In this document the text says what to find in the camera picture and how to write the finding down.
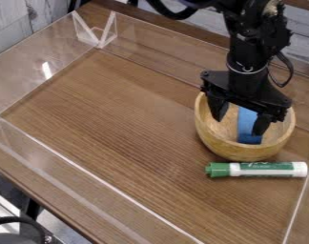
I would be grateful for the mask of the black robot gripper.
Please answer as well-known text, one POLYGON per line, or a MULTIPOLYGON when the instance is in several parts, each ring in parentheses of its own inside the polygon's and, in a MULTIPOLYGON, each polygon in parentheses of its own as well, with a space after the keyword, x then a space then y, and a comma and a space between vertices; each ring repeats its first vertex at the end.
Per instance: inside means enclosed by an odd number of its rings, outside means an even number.
POLYGON ((201 73, 205 93, 213 118, 221 122, 229 104, 237 104, 259 115, 251 134, 262 136, 273 122, 283 121, 293 100, 271 85, 267 73, 239 74, 233 71, 203 71, 201 73))

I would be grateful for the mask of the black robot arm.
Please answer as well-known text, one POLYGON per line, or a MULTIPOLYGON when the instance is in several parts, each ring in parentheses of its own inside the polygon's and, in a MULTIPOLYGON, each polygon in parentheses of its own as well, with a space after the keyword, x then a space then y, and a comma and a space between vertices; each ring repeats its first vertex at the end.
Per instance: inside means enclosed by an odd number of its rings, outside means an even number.
POLYGON ((293 36, 287 28, 282 0, 179 0, 185 9, 174 12, 162 0, 146 0, 155 11, 173 20, 183 20, 207 7, 222 13, 230 34, 226 71, 203 71, 201 91, 207 97, 210 113, 221 121, 230 104, 257 113, 251 133, 265 134, 269 125, 282 122, 293 100, 279 89, 289 85, 278 81, 269 70, 270 61, 279 59, 294 65, 282 50, 293 36))

